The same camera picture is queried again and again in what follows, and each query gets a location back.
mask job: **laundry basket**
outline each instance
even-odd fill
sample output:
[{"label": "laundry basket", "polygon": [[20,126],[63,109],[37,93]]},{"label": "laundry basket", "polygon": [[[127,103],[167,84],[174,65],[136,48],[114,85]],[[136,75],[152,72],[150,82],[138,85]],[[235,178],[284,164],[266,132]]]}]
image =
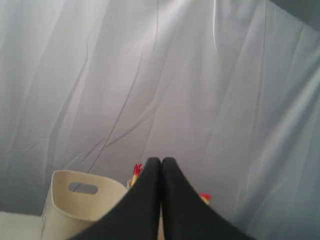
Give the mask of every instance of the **laundry basket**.
[{"label": "laundry basket", "polygon": [[[70,184],[95,186],[96,193],[69,190]],[[42,213],[41,240],[65,240],[104,216],[127,192],[107,177],[60,170],[52,175]]]}]

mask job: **basket handle hole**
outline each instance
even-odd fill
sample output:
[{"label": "basket handle hole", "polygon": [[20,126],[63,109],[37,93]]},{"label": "basket handle hole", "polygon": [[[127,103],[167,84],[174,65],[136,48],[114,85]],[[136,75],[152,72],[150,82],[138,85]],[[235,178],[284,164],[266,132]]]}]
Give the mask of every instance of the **basket handle hole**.
[{"label": "basket handle hole", "polygon": [[81,183],[81,182],[71,182],[68,189],[71,192],[95,195],[98,192],[98,187],[91,184]]}]

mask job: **gray fabric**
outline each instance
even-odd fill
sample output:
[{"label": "gray fabric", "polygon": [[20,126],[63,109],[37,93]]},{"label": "gray fabric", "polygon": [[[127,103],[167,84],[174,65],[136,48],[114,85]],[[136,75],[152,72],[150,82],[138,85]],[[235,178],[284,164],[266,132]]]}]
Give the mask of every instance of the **gray fabric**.
[{"label": "gray fabric", "polygon": [[0,210],[172,156],[254,237],[319,239],[319,40],[263,0],[0,1]]}]

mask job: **shower curtain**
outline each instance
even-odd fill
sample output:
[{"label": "shower curtain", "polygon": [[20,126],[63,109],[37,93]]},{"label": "shower curtain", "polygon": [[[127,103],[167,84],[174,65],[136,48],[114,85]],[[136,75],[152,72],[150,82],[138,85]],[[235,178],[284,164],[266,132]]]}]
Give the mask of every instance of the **shower curtain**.
[{"label": "shower curtain", "polygon": [[319,32],[268,0],[1,0],[0,211],[172,156],[257,239],[319,239],[319,96]]}]

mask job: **white floor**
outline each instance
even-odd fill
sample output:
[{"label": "white floor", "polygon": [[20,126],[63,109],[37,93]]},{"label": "white floor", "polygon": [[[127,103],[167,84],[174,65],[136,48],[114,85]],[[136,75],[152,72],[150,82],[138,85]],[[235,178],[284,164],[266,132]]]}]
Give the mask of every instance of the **white floor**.
[{"label": "white floor", "polygon": [[39,216],[0,212],[0,239],[39,240],[41,225]]}]

